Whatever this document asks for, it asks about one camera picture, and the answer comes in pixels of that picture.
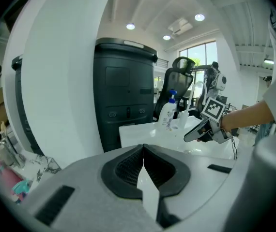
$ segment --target pink object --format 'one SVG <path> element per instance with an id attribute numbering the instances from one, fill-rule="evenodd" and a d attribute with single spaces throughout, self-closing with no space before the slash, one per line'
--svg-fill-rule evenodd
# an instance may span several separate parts
<path id="1" fill-rule="evenodd" d="M 10 168 L 5 167 L 1 161 L 0 161 L 0 174 L 6 186 L 10 188 L 11 193 L 14 195 L 15 193 L 13 192 L 12 188 L 23 179 L 17 176 Z M 24 199 L 22 193 L 15 194 L 15 195 L 18 196 L 21 201 Z"/>

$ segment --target office chair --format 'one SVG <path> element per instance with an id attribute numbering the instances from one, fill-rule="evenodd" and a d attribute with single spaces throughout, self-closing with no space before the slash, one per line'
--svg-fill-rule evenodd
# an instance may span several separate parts
<path id="1" fill-rule="evenodd" d="M 187 60 L 187 65 L 184 68 L 178 68 L 178 63 L 180 62 L 181 59 Z M 177 102 L 177 109 L 173 118 L 177 117 L 180 111 L 180 107 L 179 107 L 180 100 L 185 95 L 185 93 L 187 92 L 188 88 L 191 86 L 192 81 L 194 79 L 193 75 L 191 75 L 194 65 L 195 65 L 195 62 L 193 60 L 187 57 L 179 57 L 175 59 L 174 62 L 172 63 L 172 68 L 169 68 L 166 71 L 162 92 L 160 97 L 158 98 L 158 101 L 156 103 L 154 113 L 153 113 L 153 117 L 155 117 L 156 120 L 158 120 L 163 106 L 168 102 L 169 98 L 171 97 L 171 94 L 169 92 L 169 90 L 171 89 L 177 91 L 177 94 L 174 96 Z"/>

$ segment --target white plastic bottle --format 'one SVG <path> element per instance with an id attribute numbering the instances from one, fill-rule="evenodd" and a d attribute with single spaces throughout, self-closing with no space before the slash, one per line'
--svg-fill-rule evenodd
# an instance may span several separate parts
<path id="1" fill-rule="evenodd" d="M 177 93 L 175 90 L 170 90 L 170 93 L 172 94 L 171 98 L 169 98 L 168 103 L 166 103 L 159 115 L 158 119 L 158 129 L 160 131 L 168 130 L 170 128 L 170 123 L 173 119 L 173 115 L 176 111 L 176 100 L 173 98 L 174 95 Z"/>

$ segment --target white table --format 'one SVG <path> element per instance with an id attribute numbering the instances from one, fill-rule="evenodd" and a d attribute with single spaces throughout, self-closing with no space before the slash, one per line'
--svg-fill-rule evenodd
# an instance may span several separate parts
<path id="1" fill-rule="evenodd" d="M 189 116 L 185 129 L 176 129 L 172 131 L 161 132 L 156 129 L 157 122 L 119 127 L 121 145 L 128 147 L 139 144 L 158 145 L 164 148 L 177 150 L 193 155 L 216 157 L 223 159 L 234 159 L 234 153 L 231 146 L 231 140 L 218 144 L 215 141 L 186 143 L 183 140 L 184 135 L 194 128 L 201 120 L 194 116 Z M 171 126 L 178 125 L 179 119 L 173 119 Z M 234 137 L 236 148 L 239 139 Z"/>

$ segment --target human arm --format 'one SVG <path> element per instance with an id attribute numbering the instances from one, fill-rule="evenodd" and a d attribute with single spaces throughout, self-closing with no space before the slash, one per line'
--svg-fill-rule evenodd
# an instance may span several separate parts
<path id="1" fill-rule="evenodd" d="M 245 109 L 231 112 L 222 118 L 222 128 L 230 131 L 234 128 L 266 124 L 274 117 L 265 101 L 261 101 Z"/>

